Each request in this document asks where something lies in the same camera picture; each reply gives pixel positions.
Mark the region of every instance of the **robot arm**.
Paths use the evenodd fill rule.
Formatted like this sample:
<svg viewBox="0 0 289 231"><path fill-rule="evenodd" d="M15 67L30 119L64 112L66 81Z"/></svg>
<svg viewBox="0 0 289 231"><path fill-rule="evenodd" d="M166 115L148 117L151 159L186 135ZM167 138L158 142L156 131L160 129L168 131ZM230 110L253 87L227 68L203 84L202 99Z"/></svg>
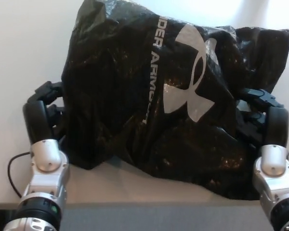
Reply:
<svg viewBox="0 0 289 231"><path fill-rule="evenodd" d="M32 179L4 231L59 231L66 204L68 159L57 140L42 140L31 146Z"/></svg>
<svg viewBox="0 0 289 231"><path fill-rule="evenodd" d="M274 231L289 231L288 151L279 145L265 145L254 166L253 185Z"/></svg>
<svg viewBox="0 0 289 231"><path fill-rule="evenodd" d="M60 84L47 82L24 105L31 142L32 178L14 218L4 231L59 231L69 178L67 156L59 150L62 110L51 104L62 94Z"/></svg>

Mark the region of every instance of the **cable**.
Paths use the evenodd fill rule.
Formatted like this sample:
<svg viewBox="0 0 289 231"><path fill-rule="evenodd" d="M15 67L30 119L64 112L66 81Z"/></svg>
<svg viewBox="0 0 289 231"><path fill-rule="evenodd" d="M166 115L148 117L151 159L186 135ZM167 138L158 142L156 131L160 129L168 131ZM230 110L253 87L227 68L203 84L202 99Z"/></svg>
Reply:
<svg viewBox="0 0 289 231"><path fill-rule="evenodd" d="M11 184L11 187L14 189L15 193L19 196L19 198L21 198L21 194L19 193L19 191L18 191L17 188L15 187L15 185L14 185L14 183L13 183L13 181L12 181L12 178L11 178L11 164L12 164L12 162L13 162L15 159L17 159L17 158L19 158L19 157L21 157L21 156L24 156L24 155L29 155L29 154L30 154L30 152L16 155L16 156L14 156L12 159L10 159L9 164L8 164L8 178L9 178L9 182L10 182L10 184Z"/></svg>

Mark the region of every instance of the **under armour logo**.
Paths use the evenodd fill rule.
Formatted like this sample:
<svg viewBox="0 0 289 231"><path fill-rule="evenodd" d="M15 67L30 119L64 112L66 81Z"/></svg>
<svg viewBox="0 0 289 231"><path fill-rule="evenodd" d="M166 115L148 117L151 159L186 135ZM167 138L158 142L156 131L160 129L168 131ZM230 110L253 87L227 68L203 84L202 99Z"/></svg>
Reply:
<svg viewBox="0 0 289 231"><path fill-rule="evenodd" d="M197 95L195 91L200 85L206 70L206 60L207 60L206 45L209 46L210 43L213 43L214 46L213 52L214 52L216 40L212 38L207 40L205 43L198 30L194 26L186 24L178 34L175 41L194 48L195 50L198 51L198 54L194 61L194 66L191 73L191 81L188 89L182 90L170 86L168 84L164 84L164 112L167 114L172 113L178 110L187 102L187 113L194 122L197 122L214 105L214 102ZM200 59L202 59L203 62L202 73L198 81L195 84L193 84L195 68L197 62Z"/></svg>

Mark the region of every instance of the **plastic bag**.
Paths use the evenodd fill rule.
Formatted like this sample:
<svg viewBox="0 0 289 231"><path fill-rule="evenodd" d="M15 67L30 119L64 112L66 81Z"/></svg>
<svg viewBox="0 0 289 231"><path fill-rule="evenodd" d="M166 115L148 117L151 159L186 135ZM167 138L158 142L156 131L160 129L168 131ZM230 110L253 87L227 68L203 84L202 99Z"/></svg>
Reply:
<svg viewBox="0 0 289 231"><path fill-rule="evenodd" d="M126 0L85 0L62 74L65 152L85 169L117 155L154 177L258 199L236 94L271 92L288 52L289 30L201 27Z"/></svg>

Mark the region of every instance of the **table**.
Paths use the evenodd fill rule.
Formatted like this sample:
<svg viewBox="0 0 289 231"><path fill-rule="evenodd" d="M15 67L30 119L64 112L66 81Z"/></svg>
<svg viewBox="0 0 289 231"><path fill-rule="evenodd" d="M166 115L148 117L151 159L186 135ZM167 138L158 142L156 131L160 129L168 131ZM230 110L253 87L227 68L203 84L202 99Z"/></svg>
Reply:
<svg viewBox="0 0 289 231"><path fill-rule="evenodd" d="M136 2L158 14L200 26L289 28L289 0ZM14 209L19 201L8 182L6 167L11 157L29 150L22 105L47 80L60 81L81 3L0 0L0 209ZM289 58L273 94L289 110ZM24 190L30 179L29 156L15 160L11 173L17 188ZM72 166L67 191L68 207L258 204L230 201L188 183L155 179L117 159L91 171Z"/></svg>

